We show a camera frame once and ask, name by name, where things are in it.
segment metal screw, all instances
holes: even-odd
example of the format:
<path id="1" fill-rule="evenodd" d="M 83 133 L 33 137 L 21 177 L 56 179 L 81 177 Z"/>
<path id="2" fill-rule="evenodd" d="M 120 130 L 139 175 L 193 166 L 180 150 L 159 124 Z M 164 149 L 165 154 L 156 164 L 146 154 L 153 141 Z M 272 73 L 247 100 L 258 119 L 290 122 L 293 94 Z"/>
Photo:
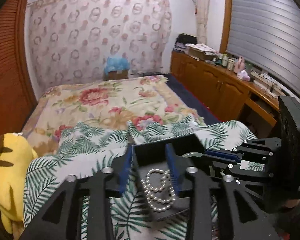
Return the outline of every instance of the metal screw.
<path id="1" fill-rule="evenodd" d="M 101 169 L 102 173 L 112 173 L 113 172 L 113 168 L 111 167 L 104 167 Z"/>
<path id="2" fill-rule="evenodd" d="M 223 176 L 223 180 L 224 180 L 225 182 L 231 182 L 231 181 L 234 180 L 234 177 L 231 176 L 231 175 L 225 175 L 225 176 Z"/>
<path id="3" fill-rule="evenodd" d="M 186 171 L 188 173 L 197 173 L 198 169 L 196 167 L 188 167 L 188 168 L 186 168 Z"/>
<path id="4" fill-rule="evenodd" d="M 66 181 L 68 182 L 75 182 L 77 180 L 76 175 L 68 175 L 66 176 Z"/>

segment wall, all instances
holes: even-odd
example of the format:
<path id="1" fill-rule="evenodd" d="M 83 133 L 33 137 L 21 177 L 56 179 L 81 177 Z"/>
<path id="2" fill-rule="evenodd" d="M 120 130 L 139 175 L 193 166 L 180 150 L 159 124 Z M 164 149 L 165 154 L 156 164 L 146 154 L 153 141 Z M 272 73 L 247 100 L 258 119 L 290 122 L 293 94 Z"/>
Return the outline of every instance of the wall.
<path id="1" fill-rule="evenodd" d="M 174 42 L 179 33 L 187 33 L 196 36 L 196 23 L 195 23 L 195 4 L 192 0 L 170 0 L 170 8 L 172 12 L 172 27 L 169 42 L 166 44 L 165 50 L 162 55 L 162 65 L 170 66 L 171 51 L 174 46 Z M 34 71 L 32 69 L 32 63 L 29 55 L 29 41 L 28 41 L 28 26 L 29 26 L 29 8 L 27 8 L 26 22 L 25 22 L 25 46 L 26 57 L 29 69 L 29 75 L 31 83 L 34 89 L 36 98 L 38 99 L 43 91 L 40 91 L 37 84 Z"/>
<path id="2" fill-rule="evenodd" d="M 220 50 L 224 16 L 225 0 L 210 0 L 207 23 L 207 45 L 216 51 Z"/>

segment dark blue carpet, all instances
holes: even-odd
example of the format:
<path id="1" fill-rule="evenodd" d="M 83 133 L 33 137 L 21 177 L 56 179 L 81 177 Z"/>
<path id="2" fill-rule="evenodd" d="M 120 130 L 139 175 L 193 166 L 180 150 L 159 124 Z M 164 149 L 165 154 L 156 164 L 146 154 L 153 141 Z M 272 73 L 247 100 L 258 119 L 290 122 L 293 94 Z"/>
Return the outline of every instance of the dark blue carpet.
<path id="1" fill-rule="evenodd" d="M 209 124 L 215 124 L 220 122 L 210 110 L 202 104 L 190 91 L 188 91 L 183 84 L 181 84 L 174 76 L 171 74 L 164 75 L 167 79 L 167 85 L 171 88 L 181 100 L 190 108 L 197 110 L 199 116 L 204 118 L 204 122 Z"/>

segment gray roller blind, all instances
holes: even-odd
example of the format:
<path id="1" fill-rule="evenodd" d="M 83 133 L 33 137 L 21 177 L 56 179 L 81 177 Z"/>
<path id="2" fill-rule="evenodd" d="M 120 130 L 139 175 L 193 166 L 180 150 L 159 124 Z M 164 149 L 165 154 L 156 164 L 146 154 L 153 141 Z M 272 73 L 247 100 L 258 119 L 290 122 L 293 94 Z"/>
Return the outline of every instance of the gray roller blind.
<path id="1" fill-rule="evenodd" d="M 293 0 L 232 0 L 227 52 L 300 94 L 300 10 Z"/>

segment white and green cloth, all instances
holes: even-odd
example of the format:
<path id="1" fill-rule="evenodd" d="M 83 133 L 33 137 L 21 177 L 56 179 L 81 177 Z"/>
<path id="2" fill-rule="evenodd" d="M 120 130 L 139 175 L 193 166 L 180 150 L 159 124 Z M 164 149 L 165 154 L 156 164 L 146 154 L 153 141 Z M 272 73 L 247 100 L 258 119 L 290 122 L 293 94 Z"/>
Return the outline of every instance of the white and green cloth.
<path id="1" fill-rule="evenodd" d="M 129 136 L 136 144 L 143 144 L 189 133 L 195 133 L 205 148 L 228 149 L 240 145 L 245 139 L 256 138 L 253 133 L 238 121 L 229 121 L 202 127 L 188 115 L 180 122 L 160 125 L 153 122 L 144 130 L 129 122 L 128 130 L 106 130 L 78 123 L 74 128 L 62 132 L 59 150 L 56 155 L 44 156 L 31 162 L 27 170 L 24 189 L 25 227 L 39 209 L 55 192 L 65 177 L 70 174 L 78 178 L 94 175 L 102 167 L 109 166 L 112 160 L 123 155 Z M 261 170 L 258 163 L 244 162 L 242 168 Z M 129 176 L 126 191 L 122 198 L 112 198 L 111 215 L 116 240 L 184 240 L 186 236 L 187 214 L 151 222 L 147 215 L 146 203 L 135 186 L 135 176 Z M 81 239 L 87 238 L 87 216 L 89 198 L 82 208 Z M 213 222 L 217 219 L 217 207 L 211 207 Z"/>

